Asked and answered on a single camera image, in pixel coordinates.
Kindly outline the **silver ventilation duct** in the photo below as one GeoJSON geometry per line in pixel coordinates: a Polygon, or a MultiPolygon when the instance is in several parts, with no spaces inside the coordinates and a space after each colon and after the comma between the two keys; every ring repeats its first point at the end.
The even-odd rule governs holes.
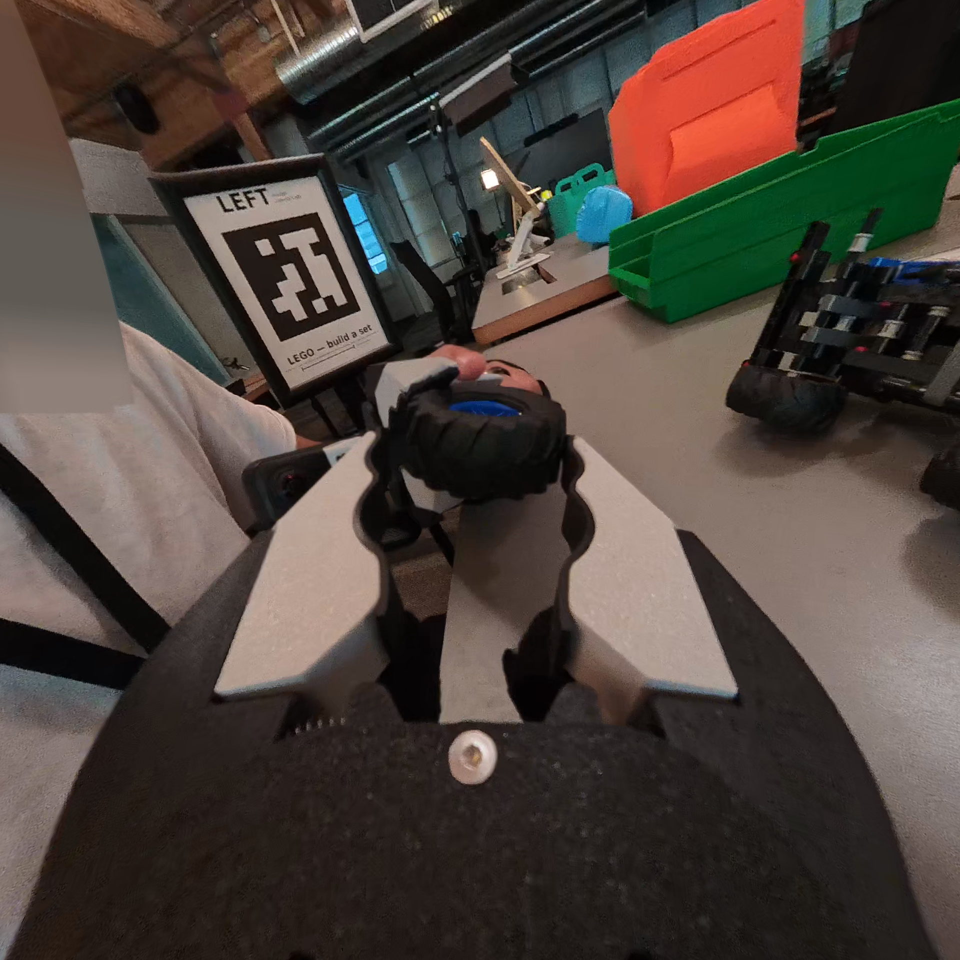
{"type": "Polygon", "coordinates": [[[278,57],[273,71],[287,95],[305,106],[321,95],[331,77],[356,61],[363,47],[360,31],[347,15],[307,38],[298,52],[278,57]]]}

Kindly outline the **orange plastic bin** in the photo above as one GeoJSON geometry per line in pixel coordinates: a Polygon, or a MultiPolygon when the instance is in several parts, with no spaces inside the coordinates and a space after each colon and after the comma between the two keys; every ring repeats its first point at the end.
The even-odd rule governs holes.
{"type": "Polygon", "coordinates": [[[796,150],[804,2],[759,1],[658,49],[607,124],[640,218],[796,150]]]}

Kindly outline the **black monitor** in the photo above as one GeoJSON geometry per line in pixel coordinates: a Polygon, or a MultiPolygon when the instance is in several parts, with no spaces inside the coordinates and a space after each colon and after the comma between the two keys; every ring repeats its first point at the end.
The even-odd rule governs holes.
{"type": "Polygon", "coordinates": [[[613,169],[603,109],[571,113],[527,136],[510,161],[510,168],[523,183],[553,188],[593,164],[603,171],[613,169]]]}

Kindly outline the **black softbox light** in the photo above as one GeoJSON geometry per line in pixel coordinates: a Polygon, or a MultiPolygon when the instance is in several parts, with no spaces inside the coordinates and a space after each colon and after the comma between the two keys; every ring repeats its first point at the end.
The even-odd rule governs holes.
{"type": "Polygon", "coordinates": [[[442,94],[438,111],[445,125],[463,138],[508,107],[529,78],[527,69],[515,64],[509,53],[503,54],[442,94]]]}

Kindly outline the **green plastic bin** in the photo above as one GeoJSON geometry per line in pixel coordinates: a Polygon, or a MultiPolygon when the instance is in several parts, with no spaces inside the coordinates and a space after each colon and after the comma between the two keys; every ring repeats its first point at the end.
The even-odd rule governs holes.
{"type": "Polygon", "coordinates": [[[882,210],[869,248],[932,228],[958,158],[959,101],[821,137],[615,229],[614,289],[672,324],[780,285],[811,223],[838,260],[882,210]]]}

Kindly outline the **green tote bag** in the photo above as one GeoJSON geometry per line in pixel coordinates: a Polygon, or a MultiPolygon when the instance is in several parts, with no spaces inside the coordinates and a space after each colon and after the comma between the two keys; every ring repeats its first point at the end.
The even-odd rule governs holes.
{"type": "Polygon", "coordinates": [[[591,163],[558,181],[546,208],[556,239],[574,234],[577,216],[587,195],[599,186],[614,186],[616,173],[600,163],[591,163]]]}

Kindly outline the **teal divider panel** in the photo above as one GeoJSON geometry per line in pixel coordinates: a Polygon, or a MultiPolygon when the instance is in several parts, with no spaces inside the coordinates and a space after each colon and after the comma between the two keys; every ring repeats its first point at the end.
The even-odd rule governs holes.
{"type": "Polygon", "coordinates": [[[225,387],[225,367],[149,265],[126,230],[112,216],[90,216],[120,321],[143,332],[225,387]]]}

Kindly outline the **framed marker sign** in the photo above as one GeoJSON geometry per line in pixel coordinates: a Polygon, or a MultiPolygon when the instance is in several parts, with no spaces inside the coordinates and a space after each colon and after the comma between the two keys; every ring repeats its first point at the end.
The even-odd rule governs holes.
{"type": "Polygon", "coordinates": [[[282,408],[402,351],[324,154],[149,181],[282,408]]]}

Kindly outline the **black lego tire blue rim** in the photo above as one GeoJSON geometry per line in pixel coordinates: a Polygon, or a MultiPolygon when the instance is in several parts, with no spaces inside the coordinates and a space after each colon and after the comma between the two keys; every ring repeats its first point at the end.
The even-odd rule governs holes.
{"type": "Polygon", "coordinates": [[[564,408],[493,382],[416,390],[389,415],[398,464],[433,491],[483,501],[539,495],[561,473],[564,408]]]}

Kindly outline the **tablet on white stand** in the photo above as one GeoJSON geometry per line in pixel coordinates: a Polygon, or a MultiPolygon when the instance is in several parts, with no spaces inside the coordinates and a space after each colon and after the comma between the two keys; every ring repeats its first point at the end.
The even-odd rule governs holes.
{"type": "Polygon", "coordinates": [[[537,267],[550,257],[546,246],[551,241],[534,232],[536,222],[546,213],[546,203],[542,199],[541,188],[521,181],[485,136],[480,136],[479,145],[483,156],[482,169],[491,168],[497,172],[500,181],[498,189],[506,191],[513,211],[514,230],[507,257],[495,273],[499,282],[505,282],[524,270],[537,267]]]}

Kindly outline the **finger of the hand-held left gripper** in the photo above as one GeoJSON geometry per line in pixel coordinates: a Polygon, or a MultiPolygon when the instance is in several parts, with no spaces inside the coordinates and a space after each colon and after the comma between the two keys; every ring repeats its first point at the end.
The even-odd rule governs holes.
{"type": "Polygon", "coordinates": [[[423,390],[446,388],[459,378],[460,369],[446,357],[422,357],[379,365],[372,371],[372,405],[382,427],[401,402],[423,390]]]}
{"type": "Polygon", "coordinates": [[[461,496],[427,486],[415,476],[392,476],[390,496],[395,508],[413,520],[439,520],[464,502],[461,496]]]}

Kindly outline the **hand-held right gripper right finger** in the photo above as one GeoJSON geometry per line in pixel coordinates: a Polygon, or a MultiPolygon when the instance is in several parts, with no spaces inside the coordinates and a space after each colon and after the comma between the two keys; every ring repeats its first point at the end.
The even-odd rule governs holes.
{"type": "Polygon", "coordinates": [[[600,706],[658,694],[734,703],[739,690],[673,521],[584,439],[560,473],[568,555],[551,606],[504,654],[511,701],[551,706],[575,682],[600,706]]]}

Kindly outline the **blue black lego truck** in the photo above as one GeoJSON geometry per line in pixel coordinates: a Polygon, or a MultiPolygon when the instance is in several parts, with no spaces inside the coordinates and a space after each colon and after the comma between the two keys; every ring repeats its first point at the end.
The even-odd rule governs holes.
{"type": "Polygon", "coordinates": [[[831,226],[811,222],[726,407],[782,434],[830,430],[849,395],[958,420],[958,253],[867,258],[883,210],[870,210],[828,275],[831,226]]]}

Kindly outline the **blue wrapped bundle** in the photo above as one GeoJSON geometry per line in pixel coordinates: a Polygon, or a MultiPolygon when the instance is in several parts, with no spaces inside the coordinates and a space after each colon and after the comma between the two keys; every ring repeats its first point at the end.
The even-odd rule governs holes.
{"type": "Polygon", "coordinates": [[[631,197],[618,186],[596,186],[585,194],[578,210],[577,238],[590,245],[608,245],[613,231],[631,222],[633,211],[631,197]]]}

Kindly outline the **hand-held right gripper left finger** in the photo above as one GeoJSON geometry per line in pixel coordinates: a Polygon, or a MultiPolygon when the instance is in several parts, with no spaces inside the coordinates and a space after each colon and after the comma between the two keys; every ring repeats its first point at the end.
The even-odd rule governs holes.
{"type": "Polygon", "coordinates": [[[267,550],[213,687],[222,701],[290,694],[310,711],[346,711],[387,665],[381,548],[362,523],[377,486],[374,431],[338,445],[327,467],[269,530],[267,550]]]}

